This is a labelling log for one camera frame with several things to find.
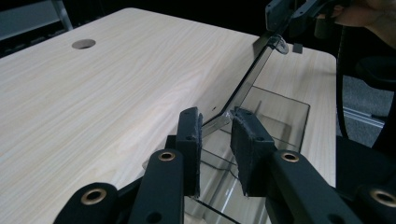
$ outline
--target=black mechanical part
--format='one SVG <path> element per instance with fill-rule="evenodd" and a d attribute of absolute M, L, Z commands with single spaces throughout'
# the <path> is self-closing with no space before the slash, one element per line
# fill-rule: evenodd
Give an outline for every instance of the black mechanical part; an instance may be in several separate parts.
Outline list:
<path fill-rule="evenodd" d="M 137 192 L 139 191 L 140 184 L 142 183 L 143 177 L 136 179 L 129 185 L 119 189 L 119 218 L 115 223 L 124 224 L 127 223 L 131 210 L 136 199 Z"/>
<path fill-rule="evenodd" d="M 315 36 L 328 38 L 332 33 L 332 12 L 335 5 L 347 6 L 349 0 L 312 0 L 304 2 L 296 8 L 294 1 L 273 0 L 265 9 L 266 27 L 275 31 L 282 21 L 289 21 L 289 36 L 295 37 L 302 34 L 314 21 Z M 319 14 L 324 14 L 325 19 L 317 20 Z"/>
<path fill-rule="evenodd" d="M 183 223 L 183 156 L 174 149 L 154 152 L 128 223 Z"/>
<path fill-rule="evenodd" d="M 177 126 L 176 150 L 184 158 L 184 195 L 198 197 L 200 193 L 200 162 L 202 150 L 202 120 L 198 108 L 180 113 Z"/>
<path fill-rule="evenodd" d="M 276 150 L 252 112 L 235 109 L 231 148 L 244 193 L 267 197 L 274 223 L 361 223 L 303 155 Z"/>
<path fill-rule="evenodd" d="M 377 185 L 361 186 L 351 207 L 366 223 L 396 223 L 395 189 Z"/>
<path fill-rule="evenodd" d="M 118 192 L 107 183 L 79 189 L 56 217 L 55 224 L 107 224 L 118 217 Z"/>
<path fill-rule="evenodd" d="M 293 44 L 293 52 L 302 54 L 303 53 L 303 45 L 294 43 Z"/>
<path fill-rule="evenodd" d="M 249 197 L 267 194 L 267 158 L 276 151 L 274 139 L 250 111 L 236 108 L 233 117 L 231 150 L 238 163 L 242 190 Z"/>
<path fill-rule="evenodd" d="M 303 155 L 279 150 L 271 157 L 271 174 L 284 202 L 276 201 L 279 195 L 272 191 L 268 198 L 286 204 L 293 223 L 361 223 Z"/>

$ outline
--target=black chair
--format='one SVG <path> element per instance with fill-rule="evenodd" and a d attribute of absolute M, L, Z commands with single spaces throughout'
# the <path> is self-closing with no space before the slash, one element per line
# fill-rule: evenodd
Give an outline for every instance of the black chair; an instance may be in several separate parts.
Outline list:
<path fill-rule="evenodd" d="M 356 72 L 369 86 L 396 92 L 396 57 L 364 58 L 357 63 Z M 379 200 L 396 206 L 396 194 L 394 193 L 396 191 L 395 143 L 396 95 L 393 96 L 384 128 L 372 147 L 337 136 L 336 189 L 351 201 L 356 200 L 357 194 L 362 188 L 383 189 L 383 191 L 379 191 L 382 192 L 379 194 Z M 387 213 L 387 209 L 382 207 L 378 209 Z M 388 210 L 388 217 L 393 215 Z"/>

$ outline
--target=human hand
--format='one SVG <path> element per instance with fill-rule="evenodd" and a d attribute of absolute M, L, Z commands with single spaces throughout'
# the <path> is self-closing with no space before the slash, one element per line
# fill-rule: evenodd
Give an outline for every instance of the human hand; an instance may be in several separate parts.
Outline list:
<path fill-rule="evenodd" d="M 367 28 L 396 49 L 396 0 L 353 0 L 350 7 L 335 6 L 332 16 L 340 25 Z"/>

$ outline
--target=light wood grain surface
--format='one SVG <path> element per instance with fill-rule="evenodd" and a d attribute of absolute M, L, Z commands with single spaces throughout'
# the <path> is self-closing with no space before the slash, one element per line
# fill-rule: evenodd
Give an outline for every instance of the light wood grain surface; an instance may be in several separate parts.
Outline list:
<path fill-rule="evenodd" d="M 87 38 L 96 45 L 71 47 Z M 128 8 L 1 59 L 0 223 L 51 223 L 77 189 L 134 181 L 180 111 L 219 113 L 253 62 L 257 39 Z M 285 94 L 309 104 L 326 98 L 311 109 L 303 153 L 332 182 L 335 60 L 306 51 L 313 56 L 274 54 L 257 83 L 287 90 L 282 69 L 290 64 L 307 66 L 307 74 L 327 66 L 313 80 L 291 76 L 298 85 Z"/>
<path fill-rule="evenodd" d="M 317 50 L 273 52 L 255 86 L 309 104 L 301 153 L 335 186 L 335 58 Z"/>

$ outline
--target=table grommet hole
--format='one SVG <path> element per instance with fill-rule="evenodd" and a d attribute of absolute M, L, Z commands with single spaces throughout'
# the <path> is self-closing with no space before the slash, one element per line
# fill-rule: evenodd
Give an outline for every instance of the table grommet hole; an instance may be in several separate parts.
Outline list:
<path fill-rule="evenodd" d="M 96 44 L 96 41 L 92 39 L 82 39 L 72 44 L 73 49 L 88 49 Z"/>

